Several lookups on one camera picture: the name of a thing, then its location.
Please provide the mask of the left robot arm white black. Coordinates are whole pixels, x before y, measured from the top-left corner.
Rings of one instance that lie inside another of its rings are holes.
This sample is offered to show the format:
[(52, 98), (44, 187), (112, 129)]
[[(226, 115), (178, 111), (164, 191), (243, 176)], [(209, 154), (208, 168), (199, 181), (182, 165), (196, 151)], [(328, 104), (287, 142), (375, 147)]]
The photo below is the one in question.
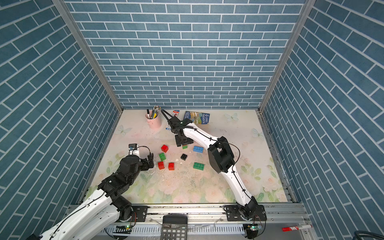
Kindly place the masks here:
[(130, 188), (140, 172), (153, 167), (153, 153), (141, 159), (139, 151), (133, 151), (120, 161), (117, 171), (102, 180), (88, 199), (67, 217), (40, 235), (32, 234), (27, 239), (90, 240), (117, 221), (135, 225), (138, 214), (122, 194)]

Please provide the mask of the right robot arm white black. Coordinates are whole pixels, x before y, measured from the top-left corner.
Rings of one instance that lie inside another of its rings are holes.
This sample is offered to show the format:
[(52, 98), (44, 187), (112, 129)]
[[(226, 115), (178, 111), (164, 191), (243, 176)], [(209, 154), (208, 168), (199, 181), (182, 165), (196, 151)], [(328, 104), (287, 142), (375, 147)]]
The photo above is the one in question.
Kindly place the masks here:
[(225, 137), (214, 137), (197, 127), (191, 120), (179, 120), (176, 116), (171, 116), (163, 111), (171, 132), (175, 134), (178, 147), (197, 143), (208, 152), (211, 167), (224, 179), (230, 186), (238, 206), (240, 216), (251, 221), (259, 218), (259, 221), (267, 220), (264, 206), (259, 205), (256, 198), (247, 190), (241, 180), (236, 168), (237, 161), (230, 144)]

